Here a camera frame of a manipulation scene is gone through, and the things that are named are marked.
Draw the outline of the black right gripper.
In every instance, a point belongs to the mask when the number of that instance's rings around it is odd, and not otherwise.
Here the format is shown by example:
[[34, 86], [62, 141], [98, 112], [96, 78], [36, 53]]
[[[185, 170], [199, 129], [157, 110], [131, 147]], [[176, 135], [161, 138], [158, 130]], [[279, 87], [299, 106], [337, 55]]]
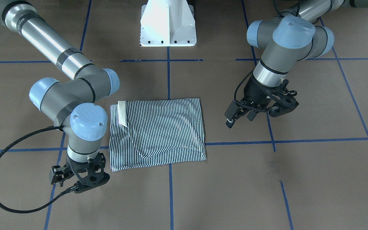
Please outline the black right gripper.
[[95, 158], [88, 157], [86, 163], [79, 163], [68, 157], [64, 166], [51, 167], [50, 181], [52, 185], [59, 183], [62, 187], [65, 180], [76, 176], [77, 182], [65, 192], [80, 194], [104, 185], [110, 180], [110, 175], [104, 172], [105, 165], [106, 158], [103, 153], [98, 153]]

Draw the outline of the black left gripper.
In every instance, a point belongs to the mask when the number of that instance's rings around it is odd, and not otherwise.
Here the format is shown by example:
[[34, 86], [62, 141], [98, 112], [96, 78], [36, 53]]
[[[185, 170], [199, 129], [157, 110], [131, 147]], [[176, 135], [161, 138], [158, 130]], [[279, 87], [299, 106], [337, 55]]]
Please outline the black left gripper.
[[226, 126], [232, 128], [235, 121], [244, 115], [253, 121], [259, 113], [278, 117], [292, 112], [299, 103], [295, 99], [297, 92], [287, 89], [288, 83], [288, 80], [282, 80], [280, 86], [271, 88], [259, 83], [253, 75], [244, 77], [225, 112]]

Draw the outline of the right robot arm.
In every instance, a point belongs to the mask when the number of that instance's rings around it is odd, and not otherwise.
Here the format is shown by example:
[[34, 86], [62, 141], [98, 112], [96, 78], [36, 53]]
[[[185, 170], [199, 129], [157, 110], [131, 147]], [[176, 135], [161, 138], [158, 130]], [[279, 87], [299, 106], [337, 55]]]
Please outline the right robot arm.
[[60, 83], [46, 77], [29, 92], [33, 104], [68, 135], [67, 162], [52, 168], [52, 183], [76, 176], [78, 181], [70, 188], [75, 193], [104, 185], [110, 176], [104, 172], [99, 148], [108, 115], [96, 102], [119, 89], [117, 73], [96, 67], [26, 0], [0, 0], [0, 25], [21, 35], [70, 79]]

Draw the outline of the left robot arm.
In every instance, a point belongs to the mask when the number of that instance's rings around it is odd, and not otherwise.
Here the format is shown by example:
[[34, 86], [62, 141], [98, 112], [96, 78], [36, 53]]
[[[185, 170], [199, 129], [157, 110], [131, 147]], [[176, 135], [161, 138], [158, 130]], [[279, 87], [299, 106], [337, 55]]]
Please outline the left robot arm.
[[297, 92], [288, 90], [287, 75], [297, 61], [328, 53], [334, 44], [333, 32], [314, 21], [340, 7], [368, 8], [368, 0], [300, 0], [279, 11], [269, 21], [258, 20], [247, 29], [247, 42], [263, 49], [254, 70], [244, 77], [241, 100], [233, 99], [225, 112], [226, 125], [246, 115], [252, 121], [259, 113], [278, 117], [292, 112]]

